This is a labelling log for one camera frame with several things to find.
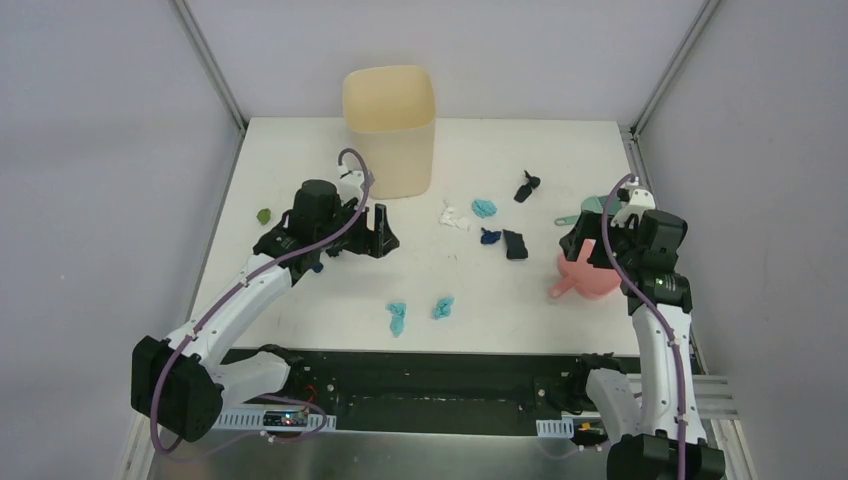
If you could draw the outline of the mint green hand brush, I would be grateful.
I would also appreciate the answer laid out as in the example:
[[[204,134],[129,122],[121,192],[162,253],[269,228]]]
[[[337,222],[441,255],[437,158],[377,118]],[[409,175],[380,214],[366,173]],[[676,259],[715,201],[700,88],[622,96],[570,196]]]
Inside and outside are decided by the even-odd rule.
[[[573,214],[573,215],[564,216],[564,217],[558,217],[554,220],[554,224],[556,226],[574,225],[578,221],[578,219],[579,219],[579,217],[580,217],[580,215],[583,211],[601,214],[602,211],[603,211],[603,207],[605,205],[606,200],[607,200],[606,195],[587,197],[586,199],[584,199],[582,201],[581,206],[580,206],[580,210],[579,210],[578,213]]]

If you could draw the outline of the pink plastic dustpan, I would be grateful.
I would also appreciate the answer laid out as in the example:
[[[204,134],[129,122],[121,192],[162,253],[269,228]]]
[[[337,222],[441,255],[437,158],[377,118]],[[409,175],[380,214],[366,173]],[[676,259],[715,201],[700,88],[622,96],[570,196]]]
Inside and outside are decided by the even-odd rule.
[[[551,299],[573,290],[585,299],[597,300],[619,288],[621,280],[614,270],[596,268],[588,263],[594,246],[594,240],[585,240],[575,261],[567,260],[562,253],[558,255],[556,266],[562,279],[549,289]]]

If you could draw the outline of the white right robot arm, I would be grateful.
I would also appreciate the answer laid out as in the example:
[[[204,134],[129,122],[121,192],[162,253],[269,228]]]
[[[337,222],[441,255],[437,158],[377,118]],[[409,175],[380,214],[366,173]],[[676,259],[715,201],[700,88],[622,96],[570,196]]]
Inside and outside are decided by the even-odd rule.
[[[639,346],[641,395],[625,374],[594,368],[571,378],[569,400],[596,408],[610,442],[609,479],[721,479],[724,453],[709,446],[695,398],[690,356],[688,279],[677,273],[678,249],[688,224],[668,212],[632,214],[621,226],[584,211],[560,240],[568,260],[594,245],[587,262],[621,280]]]

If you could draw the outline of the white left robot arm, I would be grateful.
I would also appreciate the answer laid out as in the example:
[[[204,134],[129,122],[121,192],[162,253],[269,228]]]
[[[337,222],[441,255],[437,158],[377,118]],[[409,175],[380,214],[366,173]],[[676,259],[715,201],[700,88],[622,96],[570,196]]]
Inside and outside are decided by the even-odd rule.
[[[180,439],[202,438],[223,410],[270,394],[297,402],[305,378],[279,347],[244,360],[224,358],[247,328],[319,263],[342,251],[381,258],[400,241],[382,203],[343,199],[325,180],[302,183],[292,207],[263,234],[221,296],[199,316],[157,340],[146,336],[132,352],[130,405]]]

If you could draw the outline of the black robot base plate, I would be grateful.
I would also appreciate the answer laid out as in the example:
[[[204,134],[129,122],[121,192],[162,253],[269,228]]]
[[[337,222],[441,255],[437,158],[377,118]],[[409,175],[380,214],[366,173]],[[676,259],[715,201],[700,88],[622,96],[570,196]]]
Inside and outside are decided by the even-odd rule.
[[[362,432],[531,436],[539,420],[594,412],[592,367],[641,371],[635,357],[286,350],[282,397],[306,400],[335,429]]]

